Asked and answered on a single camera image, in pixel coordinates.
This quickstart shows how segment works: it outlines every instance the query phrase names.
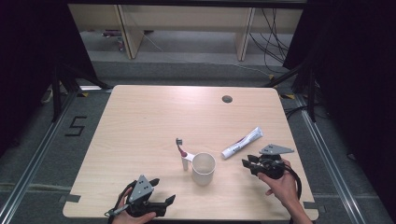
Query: gray carpet floor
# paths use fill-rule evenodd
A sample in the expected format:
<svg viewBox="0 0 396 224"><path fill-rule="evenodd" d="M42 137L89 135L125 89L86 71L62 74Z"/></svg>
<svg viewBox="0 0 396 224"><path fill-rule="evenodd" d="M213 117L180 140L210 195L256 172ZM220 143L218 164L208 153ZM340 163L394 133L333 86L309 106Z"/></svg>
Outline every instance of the gray carpet floor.
<svg viewBox="0 0 396 224"><path fill-rule="evenodd" d="M268 76L257 72L257 70L226 64L93 62L93 66L99 79L109 85L194 85L248 88L260 87L269 82ZM250 66L249 68L269 72L265 66ZM281 67L272 67L272 69L286 71ZM85 80L78 82L81 85L91 85ZM292 79L287 80L278 85L276 89L280 94L291 93L291 83ZM106 223L104 218L71 219L64 217L62 213L64 202L61 199L68 194L73 186L109 95L110 93L92 92L86 97L74 99L11 223ZM297 107L296 100L281 99L281 103L285 109ZM6 200L13 185L23 174L24 168L50 126L51 109L51 104L38 108L30 123L26 125L25 132L21 135L20 145L10 148L0 159L1 203ZM336 125L328 117L326 109L317 106L316 114L317 125L322 136L332 151L332 155L367 222L392 223L359 165L347 158L348 149L339 135ZM66 136L68 133L76 131L69 128L75 116L87 117L78 121L78 125L85 126L85 129L81 136ZM319 208L317 223L352 223L305 125L301 112L290 117L289 125ZM288 223L288 221L265 223Z"/></svg>

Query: white cup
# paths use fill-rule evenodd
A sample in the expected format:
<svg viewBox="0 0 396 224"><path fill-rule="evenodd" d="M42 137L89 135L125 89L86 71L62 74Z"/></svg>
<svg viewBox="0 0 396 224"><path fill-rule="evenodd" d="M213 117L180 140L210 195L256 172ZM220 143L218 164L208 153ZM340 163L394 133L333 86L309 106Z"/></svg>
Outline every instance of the white cup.
<svg viewBox="0 0 396 224"><path fill-rule="evenodd" d="M198 153L183 158L184 170L187 170L187 161L191 161L192 166L192 179L196 184L205 186L208 185L212 179L216 169L215 158L206 152Z"/></svg>

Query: cup handle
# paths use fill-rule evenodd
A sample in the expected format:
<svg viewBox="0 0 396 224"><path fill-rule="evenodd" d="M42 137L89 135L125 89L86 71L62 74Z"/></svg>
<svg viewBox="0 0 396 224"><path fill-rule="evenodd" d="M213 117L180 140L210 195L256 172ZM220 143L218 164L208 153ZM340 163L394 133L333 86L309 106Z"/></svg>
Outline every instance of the cup handle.
<svg viewBox="0 0 396 224"><path fill-rule="evenodd" d="M195 155L187 152L187 156L181 158L181 162L183 163L183 170L187 171L189 169L189 161L192 162L194 157Z"/></svg>

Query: wooden tabletop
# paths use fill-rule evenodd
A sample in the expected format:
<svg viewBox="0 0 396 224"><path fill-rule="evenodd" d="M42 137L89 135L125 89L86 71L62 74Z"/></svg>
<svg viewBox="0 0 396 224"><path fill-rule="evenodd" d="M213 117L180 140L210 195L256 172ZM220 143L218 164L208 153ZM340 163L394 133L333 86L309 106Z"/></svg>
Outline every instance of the wooden tabletop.
<svg viewBox="0 0 396 224"><path fill-rule="evenodd" d="M230 103L222 101L231 96ZM221 151L254 128L263 137L224 160ZM196 154L212 154L217 167L208 186L198 186L184 171L176 138ZM287 220L287 210L269 188L243 167L248 154L260 156L269 144L290 147L284 154L303 184L301 202L314 201L304 168L274 89L193 86L117 86L92 138L71 195L67 217L104 217L122 190L140 175L160 178L150 197L162 203L176 194L165 217L185 220ZM312 220L318 210L306 209Z"/></svg>

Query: desk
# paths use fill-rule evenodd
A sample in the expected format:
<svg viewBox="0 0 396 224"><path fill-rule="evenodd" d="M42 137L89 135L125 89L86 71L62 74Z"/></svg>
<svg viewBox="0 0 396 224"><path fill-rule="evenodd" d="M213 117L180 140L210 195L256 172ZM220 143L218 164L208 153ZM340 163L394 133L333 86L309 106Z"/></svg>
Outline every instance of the desk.
<svg viewBox="0 0 396 224"><path fill-rule="evenodd" d="M222 102L229 95L231 103ZM228 160L220 152L261 127L264 136ZM176 138L196 154L208 152L217 161L212 182L197 186L191 168L183 171ZM122 190L145 175L160 178L150 198L163 202L176 194L165 217L184 220L286 220L287 210L268 187L242 166L247 154L258 155L268 144L296 149L285 154L303 184L301 202L313 202L304 168L278 95L273 89L186 86L117 86L92 138L70 192L67 217L104 217ZM306 209L313 220L318 210Z"/></svg>

